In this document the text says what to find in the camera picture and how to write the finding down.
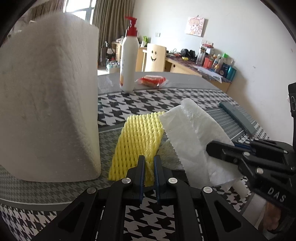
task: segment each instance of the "red lid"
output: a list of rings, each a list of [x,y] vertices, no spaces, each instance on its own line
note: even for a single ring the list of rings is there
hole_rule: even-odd
[[[126,18],[130,20],[130,24],[126,30],[126,36],[136,36],[137,37],[138,30],[135,27],[137,19],[133,18],[133,17],[126,17]]]

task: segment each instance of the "wooden chair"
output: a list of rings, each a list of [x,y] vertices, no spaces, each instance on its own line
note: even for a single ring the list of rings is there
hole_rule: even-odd
[[[166,47],[147,44],[145,72],[163,72],[165,69]]]

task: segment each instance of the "curtain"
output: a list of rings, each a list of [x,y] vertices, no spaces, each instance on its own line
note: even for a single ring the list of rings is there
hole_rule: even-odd
[[[125,35],[128,20],[133,16],[135,0],[97,0],[94,7],[92,24],[99,28],[99,53],[105,41],[112,41]]]
[[[32,8],[29,20],[36,20],[37,18],[51,12],[63,11],[65,1],[66,0],[49,0],[37,7]]]

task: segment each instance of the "white bottle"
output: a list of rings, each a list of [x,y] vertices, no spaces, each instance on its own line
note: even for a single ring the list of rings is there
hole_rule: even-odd
[[[120,61],[120,88],[124,92],[132,92],[135,86],[136,61],[139,49],[138,31],[135,27],[136,18],[126,17],[130,25],[122,42]]]

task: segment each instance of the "yellow foam net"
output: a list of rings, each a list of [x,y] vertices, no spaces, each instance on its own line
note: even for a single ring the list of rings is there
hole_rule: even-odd
[[[132,115],[126,120],[112,158],[108,179],[117,181],[126,177],[128,169],[137,166],[139,155],[145,156],[145,186],[154,183],[154,156],[163,136],[158,118],[164,112]]]

